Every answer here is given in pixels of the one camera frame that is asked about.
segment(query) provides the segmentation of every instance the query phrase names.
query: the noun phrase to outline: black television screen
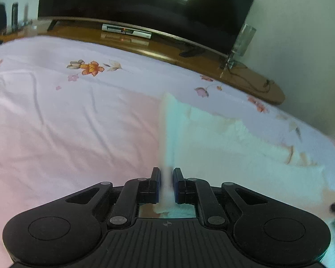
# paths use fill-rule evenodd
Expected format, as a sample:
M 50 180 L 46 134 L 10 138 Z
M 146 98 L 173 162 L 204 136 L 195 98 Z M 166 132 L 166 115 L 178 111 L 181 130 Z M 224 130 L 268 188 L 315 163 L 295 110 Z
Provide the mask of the black television screen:
M 228 54 L 253 0 L 40 0 L 39 17 L 104 19 Z

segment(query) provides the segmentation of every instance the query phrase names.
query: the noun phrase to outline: triangular cutout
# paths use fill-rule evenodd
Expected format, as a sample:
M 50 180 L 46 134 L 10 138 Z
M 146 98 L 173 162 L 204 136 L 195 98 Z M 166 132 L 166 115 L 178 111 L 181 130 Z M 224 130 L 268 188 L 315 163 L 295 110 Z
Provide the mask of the triangular cutout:
M 92 188 L 84 193 L 80 193 L 71 198 L 68 198 L 66 202 L 74 204 L 87 204 L 96 195 L 99 188 Z
M 244 189 L 237 188 L 236 193 L 244 200 L 247 205 L 266 204 L 267 201 Z

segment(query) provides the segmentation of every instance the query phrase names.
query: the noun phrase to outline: crosshair logo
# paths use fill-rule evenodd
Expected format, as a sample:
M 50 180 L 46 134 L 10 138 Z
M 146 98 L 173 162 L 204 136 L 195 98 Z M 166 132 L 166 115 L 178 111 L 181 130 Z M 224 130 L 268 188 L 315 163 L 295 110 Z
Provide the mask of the crosshair logo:
M 166 222 L 163 222 L 163 225 L 164 225 L 164 226 L 171 226 L 171 225 L 172 225 L 172 223 L 171 223 L 171 222 L 169 222 L 169 221 L 166 221 Z

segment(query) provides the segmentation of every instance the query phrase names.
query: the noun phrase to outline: bed sheet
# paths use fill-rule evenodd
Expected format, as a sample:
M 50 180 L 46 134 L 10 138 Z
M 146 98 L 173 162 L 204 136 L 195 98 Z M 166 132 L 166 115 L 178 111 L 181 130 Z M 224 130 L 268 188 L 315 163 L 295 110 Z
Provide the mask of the bed sheet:
M 97 182 L 149 177 L 158 165 L 165 92 L 308 153 L 335 191 L 335 142 L 276 107 L 118 49 L 44 36 L 15 40 L 0 46 L 0 268 L 11 264 L 2 229 L 17 213 Z M 335 267 L 335 241 L 324 261 Z

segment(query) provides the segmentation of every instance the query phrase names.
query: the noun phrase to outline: folded cloth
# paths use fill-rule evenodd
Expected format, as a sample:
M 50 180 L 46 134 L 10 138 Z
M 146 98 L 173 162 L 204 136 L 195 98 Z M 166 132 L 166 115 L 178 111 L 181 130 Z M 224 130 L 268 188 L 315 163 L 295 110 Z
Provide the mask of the folded cloth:
M 235 182 L 327 223 L 335 219 L 329 211 L 335 192 L 325 182 L 324 166 L 294 147 L 270 144 L 252 135 L 241 120 L 201 111 L 170 94 L 162 101 L 159 124 L 162 187 L 156 213 L 167 218 L 188 213 L 188 205 L 174 203 L 172 170 L 180 167 L 185 178 L 205 179 L 211 186 Z

